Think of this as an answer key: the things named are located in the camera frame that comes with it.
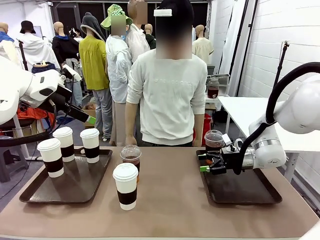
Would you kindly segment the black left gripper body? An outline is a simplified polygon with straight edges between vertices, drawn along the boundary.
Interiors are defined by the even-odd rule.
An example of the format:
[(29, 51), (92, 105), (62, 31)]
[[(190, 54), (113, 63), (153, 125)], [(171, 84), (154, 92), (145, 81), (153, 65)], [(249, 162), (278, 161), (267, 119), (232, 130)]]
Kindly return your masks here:
[(61, 85), (57, 86), (57, 90), (51, 95), (51, 100), (58, 110), (67, 110), (70, 106), (72, 92)]

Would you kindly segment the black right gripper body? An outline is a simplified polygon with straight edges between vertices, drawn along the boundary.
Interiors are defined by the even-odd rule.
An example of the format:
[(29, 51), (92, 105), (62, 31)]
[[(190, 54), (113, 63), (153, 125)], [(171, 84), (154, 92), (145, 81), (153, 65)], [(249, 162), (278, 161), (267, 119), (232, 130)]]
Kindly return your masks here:
[(227, 170), (233, 170), (236, 175), (241, 173), (240, 151), (237, 148), (221, 148), (220, 152), (210, 151), (210, 153), (220, 154), (220, 159), (213, 159), (213, 162), (220, 163), (218, 172), (211, 172), (213, 175), (226, 174)]

